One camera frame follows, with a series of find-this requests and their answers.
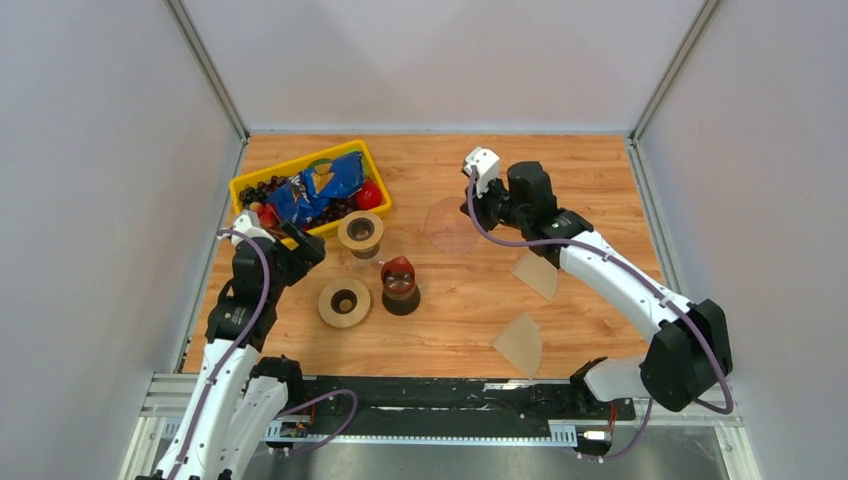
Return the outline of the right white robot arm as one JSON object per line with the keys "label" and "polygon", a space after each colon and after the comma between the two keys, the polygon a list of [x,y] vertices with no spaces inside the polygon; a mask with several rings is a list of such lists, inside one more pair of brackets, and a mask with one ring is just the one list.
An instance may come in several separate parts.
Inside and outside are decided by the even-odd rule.
{"label": "right white robot arm", "polygon": [[599,357],[572,377],[571,403],[596,417],[612,400],[645,398],[669,411],[692,404],[720,415],[734,410],[727,377],[732,354],[726,316],[710,299],[693,303],[650,278],[617,252],[580,214],[558,206],[538,162],[511,166],[502,181],[496,160],[467,159],[463,212],[487,240],[526,248],[576,277],[621,313],[648,344],[626,359]]}

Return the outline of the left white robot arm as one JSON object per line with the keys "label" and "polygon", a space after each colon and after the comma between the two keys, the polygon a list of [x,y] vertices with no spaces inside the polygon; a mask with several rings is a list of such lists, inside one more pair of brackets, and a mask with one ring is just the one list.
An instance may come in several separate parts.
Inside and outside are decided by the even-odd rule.
{"label": "left white robot arm", "polygon": [[240,479],[278,414],[306,399],[297,361],[261,354],[283,291],[326,257],[323,239],[289,222],[284,244],[247,215],[218,232],[234,247],[232,276],[207,320],[198,378],[151,479]]}

